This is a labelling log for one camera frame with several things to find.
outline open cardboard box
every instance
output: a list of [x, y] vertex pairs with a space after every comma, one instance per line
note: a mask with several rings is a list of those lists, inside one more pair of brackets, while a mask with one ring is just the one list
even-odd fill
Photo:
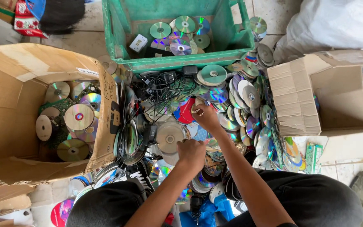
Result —
[[[49, 84], [69, 80], [100, 81], [93, 155], [78, 162], [35, 161], [40, 144], [35, 131], [38, 108]], [[88, 173], [113, 161], [119, 122], [116, 83], [98, 60], [40, 44], [0, 46], [0, 202], [31, 192], [31, 186]]]
[[363, 50], [336, 50], [269, 68], [281, 136], [329, 137], [320, 162], [363, 158], [362, 67]]

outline white label sticker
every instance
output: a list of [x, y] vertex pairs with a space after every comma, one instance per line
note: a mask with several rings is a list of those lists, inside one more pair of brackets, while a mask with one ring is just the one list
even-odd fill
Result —
[[95, 71], [92, 71], [92, 70], [81, 69], [81, 68], [77, 68], [77, 70], [79, 72], [83, 72], [83, 73], [88, 73], [88, 74], [92, 74], [92, 75], [99, 76], [99, 73], [98, 72], [95, 72]]

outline red disc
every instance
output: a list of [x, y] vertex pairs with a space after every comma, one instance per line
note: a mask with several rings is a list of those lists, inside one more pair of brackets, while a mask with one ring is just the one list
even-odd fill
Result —
[[51, 211], [50, 218], [51, 222], [56, 227], [65, 227], [65, 221], [60, 216], [60, 206], [61, 203], [58, 203], [57, 205], [54, 206], [53, 210]]
[[196, 99], [190, 98], [186, 104], [180, 107], [180, 115], [189, 123], [194, 121], [193, 115], [191, 114], [191, 108], [195, 104]]

